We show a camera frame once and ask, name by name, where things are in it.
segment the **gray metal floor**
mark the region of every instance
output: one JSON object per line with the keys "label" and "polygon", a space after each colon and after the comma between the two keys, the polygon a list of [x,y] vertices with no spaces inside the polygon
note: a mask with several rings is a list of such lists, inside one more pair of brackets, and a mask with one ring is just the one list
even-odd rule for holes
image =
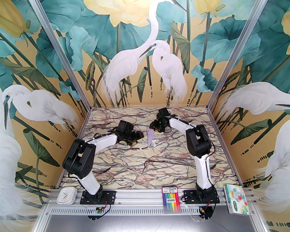
{"label": "gray metal floor", "polygon": [[52,215],[45,232],[254,232],[249,216],[228,213],[217,206],[211,220],[194,222],[190,216],[104,216],[92,221],[87,216]]}

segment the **perforated metal plate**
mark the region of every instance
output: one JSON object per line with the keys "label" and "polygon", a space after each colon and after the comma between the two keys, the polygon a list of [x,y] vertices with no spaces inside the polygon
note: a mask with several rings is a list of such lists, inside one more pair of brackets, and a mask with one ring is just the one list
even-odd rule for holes
{"label": "perforated metal plate", "polygon": [[[86,215],[86,216],[96,216],[101,214],[96,214],[96,207],[79,207],[79,206],[53,206],[50,211],[50,215]],[[155,216],[155,215],[164,215],[163,207],[111,207],[111,210],[107,213],[107,215],[111,216],[129,216],[129,215],[147,215],[147,216]],[[199,215],[199,207],[193,206],[185,208],[181,207],[180,214],[174,215]]]}

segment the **black mounting plate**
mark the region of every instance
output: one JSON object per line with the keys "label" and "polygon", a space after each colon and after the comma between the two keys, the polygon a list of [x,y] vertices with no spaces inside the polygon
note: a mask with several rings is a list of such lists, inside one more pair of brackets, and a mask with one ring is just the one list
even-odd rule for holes
{"label": "black mounting plate", "polygon": [[[108,205],[113,205],[115,203],[116,198],[116,191],[106,191],[103,190],[102,198],[107,199]],[[93,201],[91,197],[88,195],[86,191],[83,191],[83,194],[81,196],[81,200],[79,202],[81,205],[105,205],[105,200],[102,200],[101,202],[96,204],[96,201]]]}
{"label": "black mounting plate", "polygon": [[182,199],[184,200],[185,204],[208,204],[209,201],[210,204],[218,204],[220,203],[220,199],[218,197],[217,190],[214,188],[214,194],[209,196],[206,200],[203,202],[200,202],[197,198],[196,189],[195,190],[184,190],[183,191],[184,197]]}

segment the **white egret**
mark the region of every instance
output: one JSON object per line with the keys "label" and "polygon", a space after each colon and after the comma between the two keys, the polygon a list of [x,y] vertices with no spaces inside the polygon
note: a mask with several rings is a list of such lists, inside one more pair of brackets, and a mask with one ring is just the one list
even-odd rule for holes
{"label": "white egret", "polygon": [[170,93],[172,87],[172,95],[174,96],[172,103],[182,101],[187,93],[187,84],[183,75],[181,60],[170,53],[170,46],[164,40],[155,40],[144,54],[150,50],[154,50],[152,64],[162,77],[167,94]]}
{"label": "white egret", "polygon": [[265,176],[272,176],[260,185],[257,193],[263,196],[265,209],[283,212],[290,208],[290,120],[285,122],[277,135],[275,150],[267,166],[259,169]]}
{"label": "white egret", "polygon": [[254,82],[233,90],[221,106],[221,114],[231,113],[237,107],[253,115],[265,111],[289,109],[290,94],[284,93],[268,82]]}
{"label": "white egret", "polygon": [[68,104],[60,101],[46,90],[34,90],[30,92],[23,85],[11,85],[3,91],[5,124],[9,117],[8,112],[11,102],[17,111],[25,118],[33,121],[51,121],[69,128],[69,125],[77,130],[79,119],[75,111]]}
{"label": "white egret", "polygon": [[22,203],[23,199],[35,201],[36,197],[15,186],[17,162],[22,150],[14,139],[10,117],[4,119],[4,115],[4,105],[0,104],[0,197],[3,199],[0,203],[0,228],[14,231],[29,226],[30,220],[22,219],[25,219],[26,215],[37,215],[38,212],[35,208]]}
{"label": "white egret", "polygon": [[127,76],[134,75],[138,65],[145,57],[144,51],[156,40],[159,23],[156,18],[157,6],[160,2],[168,1],[185,10],[176,0],[152,0],[149,7],[149,21],[151,24],[151,32],[148,39],[140,47],[134,49],[123,50],[117,53],[111,62],[106,66],[103,73],[105,85],[103,86],[103,94],[111,96],[114,99],[115,94],[119,96],[119,82]]}

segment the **marble tabletop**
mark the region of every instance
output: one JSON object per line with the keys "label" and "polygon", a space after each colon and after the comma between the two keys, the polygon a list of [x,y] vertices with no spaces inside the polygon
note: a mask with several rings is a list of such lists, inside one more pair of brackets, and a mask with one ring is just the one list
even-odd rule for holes
{"label": "marble tabletop", "polygon": [[[186,146],[186,138],[172,129],[170,133],[155,133],[147,148],[147,127],[156,119],[160,108],[97,108],[90,115],[83,133],[89,139],[95,133],[104,134],[119,124],[120,120],[134,124],[144,138],[136,145],[114,145],[95,156],[93,173],[104,189],[158,189],[164,185],[195,188],[197,172],[193,157]],[[172,114],[193,124],[203,124],[216,152],[209,157],[212,181],[215,187],[237,184],[220,142],[204,107],[170,107]],[[63,178],[62,186],[80,185],[75,179]]]}

